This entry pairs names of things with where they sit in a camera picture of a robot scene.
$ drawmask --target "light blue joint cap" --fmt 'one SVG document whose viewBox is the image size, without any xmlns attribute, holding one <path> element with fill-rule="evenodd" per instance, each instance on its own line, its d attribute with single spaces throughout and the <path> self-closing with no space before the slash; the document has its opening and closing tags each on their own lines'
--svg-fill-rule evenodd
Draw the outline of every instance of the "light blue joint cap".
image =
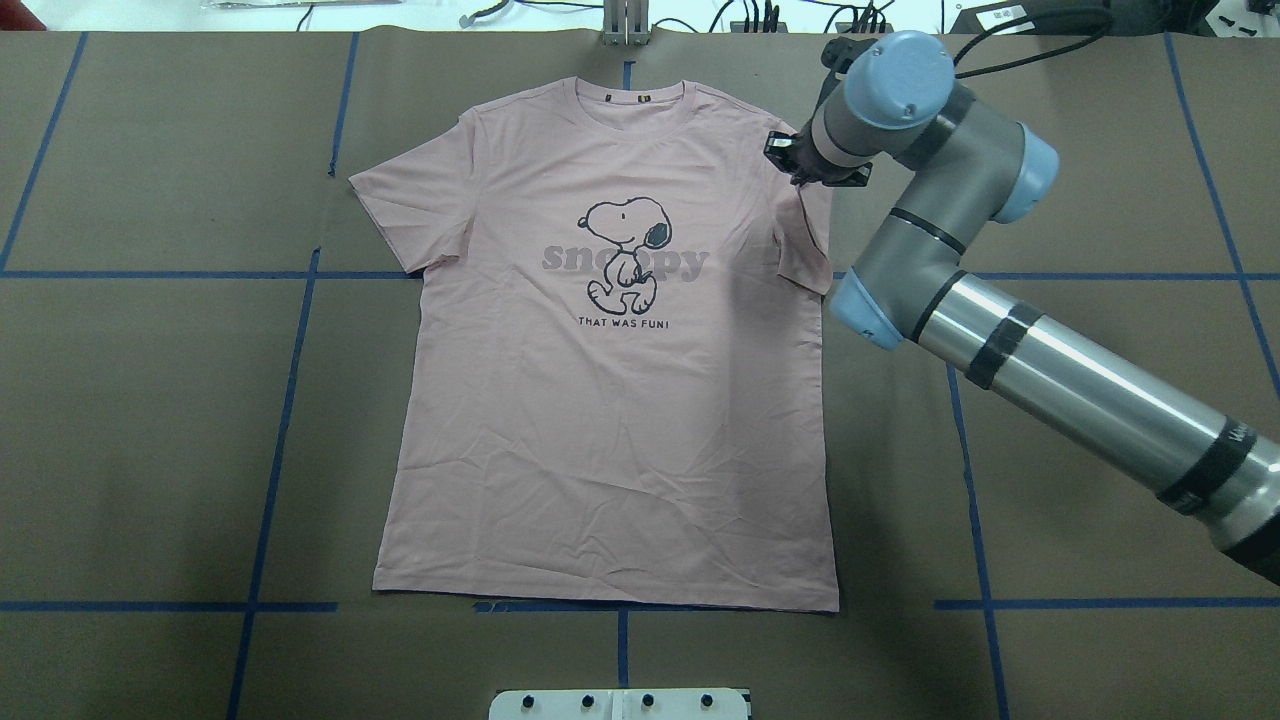
<svg viewBox="0 0 1280 720">
<path fill-rule="evenodd" d="M 1018 182 L 1009 193 L 1005 206 L 992 218 L 997 223 L 1011 223 L 1020 219 L 1048 195 L 1057 178 L 1057 150 L 1036 136 L 1027 126 L 1023 128 L 1023 167 L 1018 170 Z"/>
<path fill-rule="evenodd" d="M 845 104 L 868 124 L 908 129 L 932 120 L 955 82 L 955 63 L 942 41 L 905 29 L 854 60 L 845 76 Z"/>
<path fill-rule="evenodd" d="M 872 300 L 858 273 L 850 268 L 845 273 L 845 279 L 836 288 L 836 295 L 829 302 L 831 314 L 841 323 L 858 331 L 858 334 L 883 347 L 893 350 L 902 342 L 902 333 L 897 332 L 888 315 Z"/>
</svg>

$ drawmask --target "blue tape grid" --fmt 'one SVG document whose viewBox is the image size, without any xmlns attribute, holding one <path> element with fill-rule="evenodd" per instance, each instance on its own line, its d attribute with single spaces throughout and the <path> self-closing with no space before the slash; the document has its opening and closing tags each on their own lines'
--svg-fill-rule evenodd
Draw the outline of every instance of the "blue tape grid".
<svg viewBox="0 0 1280 720">
<path fill-rule="evenodd" d="M 266 547 L 271 537 L 271 518 L 275 515 L 275 496 L 280 489 L 280 470 L 284 466 L 284 441 L 289 433 L 293 418 L 293 397 L 298 388 L 298 365 L 302 360 L 302 343 L 307 337 L 307 322 L 311 319 L 311 299 L 316 290 L 316 273 L 320 269 L 320 249 L 311 252 L 311 265 L 307 268 L 307 286 L 302 292 L 302 310 L 298 313 L 298 331 L 293 338 L 293 357 L 289 360 L 289 379 L 284 386 L 284 405 L 280 409 L 280 425 L 275 433 L 275 454 L 271 457 L 271 475 L 266 484 L 266 501 L 262 503 L 262 524 L 257 534 L 257 552 L 253 556 L 253 577 L 250 580 L 248 601 L 244 609 L 244 623 L 241 625 L 241 644 L 236 655 L 236 675 L 232 679 L 230 698 L 227 701 L 227 719 L 234 720 L 239 714 L 241 691 L 244 687 L 244 669 L 248 665 L 248 647 L 253 638 L 253 619 L 257 615 L 257 598 L 262 589 L 262 569 L 266 565 Z"/>
<path fill-rule="evenodd" d="M 1276 361 L 1271 355 L 1271 343 L 1267 342 L 1267 333 L 1262 329 L 1262 319 L 1258 316 L 1258 307 L 1253 302 L 1253 292 L 1249 290 L 1249 281 L 1244 274 L 1244 263 L 1240 261 L 1240 252 L 1235 247 L 1235 238 L 1231 236 L 1231 225 L 1226 222 L 1226 211 L 1222 209 L 1222 200 L 1217 193 L 1217 183 L 1213 182 L 1213 173 L 1208 167 L 1208 158 L 1204 155 L 1204 146 L 1201 145 L 1199 132 L 1196 129 L 1196 119 L 1192 117 L 1192 106 L 1187 100 L 1187 90 L 1183 86 L 1183 72 L 1178 67 L 1178 51 L 1174 49 L 1174 36 L 1165 33 L 1165 51 L 1169 55 L 1169 69 L 1174 76 L 1174 87 L 1178 91 L 1178 104 L 1183 109 L 1183 119 L 1187 120 L 1187 132 L 1192 138 L 1192 147 L 1196 149 L 1196 161 L 1199 163 L 1201 174 L 1204 176 L 1204 184 L 1208 188 L 1210 200 L 1213 202 L 1213 213 L 1217 215 L 1217 224 L 1222 229 L 1222 241 L 1226 242 L 1226 251 L 1231 255 L 1231 266 L 1235 268 L 1236 281 L 1240 283 L 1240 293 L 1244 304 L 1249 309 L 1249 320 L 1253 323 L 1253 332 L 1258 337 L 1262 347 L 1262 357 L 1267 363 L 1267 372 L 1271 373 L 1271 387 L 1280 397 L 1280 373 L 1276 372 Z"/>
<path fill-rule="evenodd" d="M 347 100 L 351 99 L 351 78 L 356 73 L 356 50 L 360 47 L 360 33 L 351 33 L 351 49 L 347 50 L 347 74 L 342 81 L 342 100 L 338 101 L 338 122 L 333 126 L 333 154 L 329 155 L 329 177 L 338 172 L 338 150 L 342 149 L 342 127 L 347 120 Z"/>
<path fill-rule="evenodd" d="M 276 436 L 276 451 L 273 457 L 271 477 L 268 487 L 268 496 L 264 503 L 262 525 L 259 534 L 259 546 L 255 555 L 253 575 L 251 580 L 247 602 L 147 602 L 147 601 L 5 601 L 0 602 L 0 612 L 212 612 L 212 614 L 243 614 L 244 623 L 241 633 L 241 647 L 237 656 L 236 676 L 232 694 L 228 702 L 228 717 L 236 717 L 239 707 L 239 696 L 243 689 L 244 669 L 247 666 L 248 648 L 252 638 L 253 618 L 259 612 L 335 612 L 338 603 L 332 602 L 259 602 L 261 578 L 265 565 L 265 550 L 270 536 L 270 523 L 274 515 L 275 496 L 279 488 L 279 474 L 283 462 L 284 441 L 292 415 L 293 397 L 297 387 L 297 370 L 301 357 L 302 345 L 310 316 L 311 299 L 315 283 L 320 279 L 406 279 L 407 275 L 399 272 L 381 270 L 348 270 L 348 272 L 320 272 L 319 249 L 312 252 L 311 265 L 306 272 L 296 270 L 6 270 L 5 266 L 13 252 L 14 243 L 22 227 L 22 219 L 27 204 L 35 188 L 45 155 L 54 136 L 58 120 L 76 72 L 83 56 L 88 33 L 81 33 L 72 56 L 67 76 L 63 81 L 61 91 L 50 115 L 45 135 L 41 138 L 40 149 L 28 174 L 27 183 L 5 237 L 4 247 L 0 249 L 0 279 L 288 279 L 306 281 L 302 310 L 298 320 L 298 332 L 294 338 L 293 359 L 289 369 L 289 379 L 285 389 L 284 407 L 282 409 L 280 425 Z M 343 124 L 349 101 L 351 86 L 355 74 L 355 63 L 360 42 L 360 33 L 352 33 L 348 49 L 347 68 L 343 79 L 342 99 L 338 109 L 338 118 L 334 124 L 333 147 L 329 161 L 329 176 L 337 170 L 338 154 L 342 145 Z M 1196 158 L 1213 205 L 1219 225 L 1231 258 L 1234 273 L 977 273 L 979 277 L 991 281 L 1139 281 L 1139 282 L 1235 282 L 1240 286 L 1242 296 L 1249 311 L 1249 319 L 1258 338 L 1267 369 L 1271 374 L 1274 389 L 1280 396 L 1280 372 L 1277 372 L 1274 355 L 1270 348 L 1266 332 L 1262 327 L 1249 283 L 1252 282 L 1277 282 L 1280 273 L 1245 273 L 1239 250 L 1235 245 L 1226 213 L 1222 208 L 1217 186 L 1213 181 L 1208 160 L 1204 155 L 1190 105 L 1183 86 L 1181 72 L 1178 64 L 1172 37 L 1165 35 L 1165 47 L 1169 55 L 1170 69 L 1174 77 L 1178 99 L 1187 122 L 1188 133 L 1192 140 Z M 630 90 L 632 61 L 623 63 L 623 88 Z M 837 279 L 845 275 L 844 272 L 835 273 Z M 973 536 L 974 555 L 979 575 L 980 600 L 940 600 L 934 602 L 938 611 L 982 611 L 987 628 L 988 650 L 991 655 L 992 674 L 996 683 L 997 705 L 1002 720 L 1009 717 L 1007 693 L 1004 680 L 1004 670 L 1000 659 L 1000 641 L 996 629 L 995 612 L 1023 611 L 1023 610 L 1114 610 L 1114 609 L 1272 609 L 1280 607 L 1280 598 L 1275 597 L 1180 597 L 1180 598 L 1029 598 L 1029 600 L 993 600 L 991 597 L 991 582 L 987 571 L 987 560 L 982 539 L 982 523 L 978 510 L 977 491 L 973 480 L 973 466 L 969 455 L 968 434 L 964 427 L 964 411 L 960 404 L 956 374 L 952 368 L 947 368 L 947 379 L 951 387 L 952 413 L 956 429 L 960 434 L 960 445 L 964 457 L 964 479 L 969 493 L 970 532 Z M 618 684 L 628 687 L 628 619 L 630 612 L 671 612 L 671 611 L 718 611 L 723 609 L 689 607 L 689 606 L 662 606 L 662 605 L 636 605 L 636 603 L 588 603 L 588 602 L 479 602 L 475 605 L 476 612 L 600 612 L 609 611 L 618 614 Z"/>
<path fill-rule="evenodd" d="M 3 601 L 0 612 L 337 612 L 337 602 Z"/>
<path fill-rule="evenodd" d="M 1000 634 L 996 632 L 996 609 L 991 602 L 991 575 L 987 571 L 987 550 L 982 539 L 982 516 L 978 512 L 978 489 L 973 482 L 973 457 L 969 455 L 969 432 L 964 425 L 964 406 L 960 404 L 960 384 L 956 370 L 947 365 L 947 387 L 951 389 L 951 414 L 960 436 L 960 454 L 964 460 L 964 487 L 969 496 L 969 534 L 973 538 L 973 556 L 978 565 L 978 592 L 982 594 L 982 618 L 987 628 L 987 652 L 991 656 L 991 674 L 996 683 L 996 707 L 1001 720 L 1009 720 L 1009 694 L 1005 691 L 1005 666 L 1000 660 Z"/>
<path fill-rule="evenodd" d="M 45 164 L 45 152 L 49 151 L 49 142 L 54 138 L 58 119 L 63 117 L 63 105 L 67 104 L 67 94 L 70 92 L 72 81 L 76 79 L 76 69 L 79 68 L 81 56 L 84 55 L 86 42 L 88 42 L 88 33 L 82 32 L 79 41 L 76 42 L 76 53 L 72 55 L 72 63 L 67 68 L 67 77 L 63 78 L 63 88 L 58 94 L 58 102 L 54 104 L 54 111 L 49 115 L 49 124 L 45 126 L 45 136 L 40 138 L 36 160 L 31 164 L 31 173 L 27 174 L 27 184 L 23 186 L 22 197 L 18 199 L 18 209 L 14 211 L 13 222 L 9 224 L 9 234 L 5 236 L 4 249 L 0 249 L 0 270 L 4 270 L 4 266 L 9 263 L 13 243 L 18 240 L 18 229 L 22 228 L 22 217 L 27 214 L 27 201 L 31 200 L 31 191 L 36 187 L 40 168 Z"/>
</svg>

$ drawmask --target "snoopy text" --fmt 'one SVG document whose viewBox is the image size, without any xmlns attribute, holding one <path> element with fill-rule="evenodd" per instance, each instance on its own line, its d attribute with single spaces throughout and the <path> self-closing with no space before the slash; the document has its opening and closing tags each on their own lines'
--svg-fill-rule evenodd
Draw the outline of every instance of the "snoopy text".
<svg viewBox="0 0 1280 720">
<path fill-rule="evenodd" d="M 581 273 L 603 270 L 613 255 L 613 250 L 593 251 L 590 247 L 561 247 L 559 245 L 552 245 L 543 252 L 543 269 L 576 270 Z M 657 252 L 636 251 L 636 260 L 640 261 L 640 266 L 644 270 L 653 272 L 653 277 L 659 281 L 666 281 L 668 277 L 675 275 L 684 282 L 694 282 L 703 272 L 703 264 L 708 256 L 710 256 L 710 252 L 692 252 L 689 250 L 684 252 L 671 250 L 659 250 Z M 677 270 L 681 269 L 682 272 L 677 274 Z"/>
</svg>

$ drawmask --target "cartoon dog print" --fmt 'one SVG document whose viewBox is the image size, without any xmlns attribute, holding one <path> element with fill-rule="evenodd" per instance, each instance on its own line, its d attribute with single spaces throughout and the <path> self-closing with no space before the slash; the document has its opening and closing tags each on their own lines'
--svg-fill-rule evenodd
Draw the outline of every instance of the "cartoon dog print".
<svg viewBox="0 0 1280 720">
<path fill-rule="evenodd" d="M 658 281 L 640 266 L 636 250 L 658 250 L 671 242 L 671 219 L 662 205 L 652 197 L 596 202 L 577 220 L 577 227 L 618 249 L 604 264 L 604 282 L 586 284 L 591 302 L 611 315 L 648 313 L 658 296 Z"/>
</svg>

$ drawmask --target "t-shirt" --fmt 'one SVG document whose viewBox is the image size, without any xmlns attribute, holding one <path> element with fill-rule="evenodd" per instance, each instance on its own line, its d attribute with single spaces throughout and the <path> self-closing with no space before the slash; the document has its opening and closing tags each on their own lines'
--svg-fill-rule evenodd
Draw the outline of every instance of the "t-shirt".
<svg viewBox="0 0 1280 720">
<path fill-rule="evenodd" d="M 831 611 L 831 191 L 778 118 L 579 78 L 351 178 L 422 323 L 374 589 Z"/>
</svg>

